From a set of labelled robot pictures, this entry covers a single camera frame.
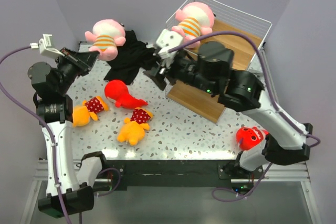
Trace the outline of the pink striped plush doll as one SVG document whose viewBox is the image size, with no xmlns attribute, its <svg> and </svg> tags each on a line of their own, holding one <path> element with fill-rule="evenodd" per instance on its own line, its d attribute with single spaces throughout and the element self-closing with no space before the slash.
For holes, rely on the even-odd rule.
<svg viewBox="0 0 336 224">
<path fill-rule="evenodd" d="M 188 42 L 200 36 L 213 32 L 215 15 L 211 8 L 201 2 L 191 2 L 175 13 L 179 23 L 171 28 L 172 31 Z"/>
<path fill-rule="evenodd" d="M 113 19 L 96 22 L 92 31 L 85 32 L 85 38 L 92 43 L 89 51 L 97 51 L 102 61 L 114 60 L 118 55 L 117 47 L 126 42 L 124 25 Z"/>
</svg>

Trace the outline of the red whale plush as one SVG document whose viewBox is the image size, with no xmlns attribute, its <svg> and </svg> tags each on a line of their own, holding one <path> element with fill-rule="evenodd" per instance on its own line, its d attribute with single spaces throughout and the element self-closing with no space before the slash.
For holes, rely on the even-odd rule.
<svg viewBox="0 0 336 224">
<path fill-rule="evenodd" d="M 148 105 L 146 101 L 133 97 L 127 85 L 121 80 L 109 81 L 104 88 L 104 94 L 117 108 L 135 109 Z"/>
</svg>

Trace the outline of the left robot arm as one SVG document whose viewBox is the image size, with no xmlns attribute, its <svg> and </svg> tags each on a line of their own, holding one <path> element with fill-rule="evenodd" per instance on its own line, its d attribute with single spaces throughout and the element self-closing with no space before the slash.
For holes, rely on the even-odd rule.
<svg viewBox="0 0 336 224">
<path fill-rule="evenodd" d="M 54 218 L 91 210 L 96 177 L 103 178 L 109 171 L 101 151 L 84 155 L 79 171 L 75 171 L 71 146 L 73 104 L 67 92 L 77 77 L 91 71 L 97 58 L 96 51 L 63 48 L 56 67 L 37 62 L 28 69 L 35 90 L 33 115 L 40 121 L 47 150 L 48 184 L 45 198 L 38 200 L 38 209 Z"/>
</svg>

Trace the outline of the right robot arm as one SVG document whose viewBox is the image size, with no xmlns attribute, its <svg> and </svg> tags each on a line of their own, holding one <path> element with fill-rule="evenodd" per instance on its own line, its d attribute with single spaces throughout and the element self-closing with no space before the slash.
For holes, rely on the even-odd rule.
<svg viewBox="0 0 336 224">
<path fill-rule="evenodd" d="M 241 148 L 230 167 L 239 178 L 246 178 L 257 167 L 271 162 L 276 165 L 292 165 L 307 161 L 311 147 L 306 139 L 311 137 L 312 125 L 295 121 L 282 110 L 265 84 L 246 70 L 233 69 L 234 52 L 223 44 L 210 41 L 201 46 L 197 59 L 187 59 L 187 53 L 172 42 L 156 42 L 154 55 L 157 66 L 145 71 L 145 75 L 164 90 L 166 82 L 188 84 L 217 96 L 217 102 L 228 109 L 248 116 L 256 121 L 265 133 L 255 146 Z"/>
</svg>

